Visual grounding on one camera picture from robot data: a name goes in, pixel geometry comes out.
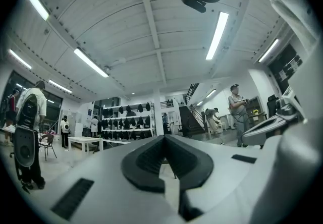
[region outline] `shoe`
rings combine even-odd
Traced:
[[[32,184],[31,184],[31,183],[29,183],[29,182],[24,182],[24,181],[22,181],[22,180],[21,180],[21,184],[22,184],[23,186],[27,187],[29,190],[34,189],[34,187],[32,186]]]
[[[13,125],[9,125],[9,126],[3,128],[3,130],[8,132],[8,133],[15,133],[16,127],[14,127]]]
[[[39,190],[44,189],[44,188],[45,188],[45,184],[46,184],[46,182],[44,181],[42,184],[37,185],[38,189],[39,189]]]

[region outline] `ceiling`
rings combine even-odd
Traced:
[[[230,76],[241,61],[255,62],[284,21],[269,0],[221,0],[201,14],[181,0],[41,0],[44,21],[29,0],[19,0],[8,21],[8,48],[28,59],[31,72],[73,90],[76,101],[129,96],[159,87]],[[211,61],[206,54],[219,12],[229,19]],[[77,46],[103,78],[74,53]]]

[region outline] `fluorescent light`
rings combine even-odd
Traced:
[[[67,88],[64,88],[63,86],[61,86],[60,84],[57,84],[56,82],[54,82],[54,81],[52,81],[52,80],[49,80],[49,82],[50,82],[51,84],[55,85],[56,87],[59,87],[60,89],[62,89],[62,90],[64,90],[64,91],[68,92],[68,93],[72,93],[72,91],[71,91],[71,90],[69,90],[69,89],[67,89]]]
[[[94,62],[92,62],[80,49],[75,49],[74,53],[81,58],[85,63],[87,63],[92,69],[99,73],[103,77],[109,77],[103,70],[101,70]]]
[[[38,11],[38,13],[41,15],[41,17],[44,20],[47,20],[49,14],[46,11],[46,9],[43,7],[43,5],[40,3],[39,0],[30,0],[31,4],[35,7],[35,9]]]
[[[278,41],[279,41],[279,39],[276,39],[273,43],[272,43],[272,45],[269,47],[269,49],[267,50],[267,52],[265,52],[264,53],[264,55],[259,59],[259,61],[258,62],[262,62],[264,59],[265,59],[265,57],[274,49],[274,47],[277,45],[277,43],[278,43]]]
[[[24,66],[27,68],[31,69],[31,66],[27,64],[24,60],[22,60],[15,52],[13,52],[11,49],[9,49],[9,52],[19,61],[21,62]]]
[[[206,98],[211,97],[211,96],[212,96],[212,94],[213,94],[215,91],[216,91],[216,89],[212,90],[212,91],[211,91],[211,93],[210,93],[209,95],[207,95],[207,96],[206,96]]]
[[[217,51],[218,45],[220,43],[221,37],[223,35],[224,29],[228,21],[228,17],[229,17],[229,14],[224,12],[221,12],[219,15],[217,28],[214,33],[214,37],[213,37],[210,49],[208,50],[208,53],[206,56],[207,60],[212,60],[215,52]]]

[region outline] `black rubber pad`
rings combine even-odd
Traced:
[[[70,220],[93,184],[94,181],[81,178],[51,210],[63,219]]]
[[[247,156],[238,155],[238,154],[233,155],[231,158],[239,160],[239,161],[247,162],[250,164],[254,164],[257,160],[257,158],[255,158],[255,157],[247,157]]]

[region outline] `pillar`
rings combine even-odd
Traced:
[[[159,88],[153,90],[154,109],[155,109],[155,124],[157,135],[163,135],[163,120],[162,120],[162,109],[160,107],[160,92]]]

